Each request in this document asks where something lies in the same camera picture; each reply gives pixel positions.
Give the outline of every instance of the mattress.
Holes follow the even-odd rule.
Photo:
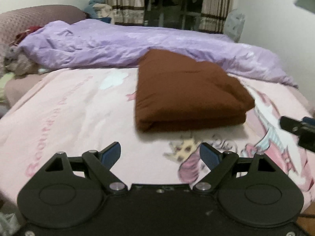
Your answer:
[[[299,148],[296,137],[279,129],[278,120],[282,115],[300,120],[308,111],[283,85],[239,79],[256,104],[244,124],[139,133],[134,123],[136,68],[52,72],[0,120],[0,192],[15,203],[19,190],[54,153],[80,156],[114,141],[122,154],[111,171],[128,186],[194,185],[209,173],[198,149],[207,142],[242,157],[267,154],[301,189],[305,209],[315,196],[315,154]],[[187,146],[190,154],[179,160]]]

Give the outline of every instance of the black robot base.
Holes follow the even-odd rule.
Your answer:
[[[302,193],[264,154],[240,158],[203,143],[200,156],[211,172],[193,189],[133,184],[128,190],[110,172],[120,153],[115,142],[82,157],[55,154],[18,195],[27,222],[16,235],[309,236],[295,223]]]

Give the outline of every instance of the stuffed animal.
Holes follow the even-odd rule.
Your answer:
[[[27,58],[18,46],[7,46],[2,62],[4,73],[13,72],[16,76],[37,74],[39,65]]]

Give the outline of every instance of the brown towel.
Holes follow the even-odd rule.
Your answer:
[[[254,99],[217,64],[150,50],[139,62],[135,102],[140,131],[185,131],[245,122]]]

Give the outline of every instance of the plastic bag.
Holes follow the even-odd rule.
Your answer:
[[[18,231],[20,225],[15,214],[5,215],[0,212],[0,235],[11,236]]]
[[[240,11],[231,11],[226,18],[223,33],[231,38],[234,42],[238,42],[241,38],[245,23],[245,15]]]

